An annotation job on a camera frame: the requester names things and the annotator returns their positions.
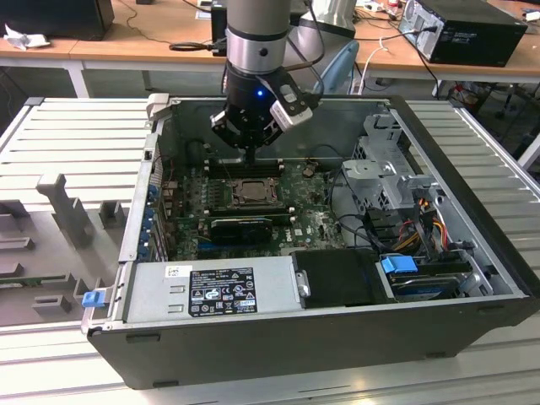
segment green circuit board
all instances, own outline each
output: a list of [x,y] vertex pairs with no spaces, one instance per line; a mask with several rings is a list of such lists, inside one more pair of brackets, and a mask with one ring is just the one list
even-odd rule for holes
[[[176,219],[176,257],[174,260],[219,259],[237,257],[284,256],[294,250],[335,249],[344,247],[343,237],[331,218],[325,190],[329,187],[323,172],[306,175],[306,163],[285,163],[280,176],[225,179],[208,177],[203,170],[192,169],[179,179],[182,192],[182,215]],[[265,181],[272,185],[274,203],[282,212],[221,216],[219,209],[230,207],[235,194],[231,184]],[[216,246],[210,229],[215,219],[265,218],[273,222],[272,239],[256,246]]]

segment black plastic cover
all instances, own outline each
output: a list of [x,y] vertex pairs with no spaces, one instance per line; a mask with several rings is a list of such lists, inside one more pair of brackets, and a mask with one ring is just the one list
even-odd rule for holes
[[302,300],[306,309],[388,302],[373,251],[296,251],[292,256],[294,271],[306,275],[310,287],[310,296]]

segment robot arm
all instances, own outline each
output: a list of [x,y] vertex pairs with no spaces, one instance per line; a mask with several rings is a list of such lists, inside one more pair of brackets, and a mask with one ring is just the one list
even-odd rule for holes
[[224,110],[212,129],[255,161],[257,148],[312,117],[320,95],[300,90],[284,63],[291,0],[230,0]]

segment black computer case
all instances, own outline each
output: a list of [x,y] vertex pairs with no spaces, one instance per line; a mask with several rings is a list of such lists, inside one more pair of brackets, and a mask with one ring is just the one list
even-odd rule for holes
[[435,33],[407,35],[431,63],[493,66],[509,61],[527,24],[482,0],[409,0],[401,32],[437,27]]

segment floor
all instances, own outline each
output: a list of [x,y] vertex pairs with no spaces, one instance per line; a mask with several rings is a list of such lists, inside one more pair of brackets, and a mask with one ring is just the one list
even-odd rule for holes
[[[143,77],[139,71],[103,71],[91,70],[84,73],[95,97],[146,97],[148,92],[143,87]],[[152,72],[154,92],[172,95],[218,95],[220,73],[170,73]],[[432,100],[433,83],[428,80],[392,80],[390,86],[378,86],[374,80],[368,80],[370,89],[366,95],[402,95],[408,100]],[[0,72],[0,133],[7,127],[11,117],[29,96],[75,97],[68,74],[60,69],[29,67],[9,67]],[[505,95],[493,93],[477,116],[481,124],[498,139],[503,137],[503,145],[512,153],[524,134],[528,133],[538,117],[538,111],[527,105],[519,120],[512,123],[520,112],[524,101],[513,97],[510,108],[504,118],[495,116],[505,103]]]

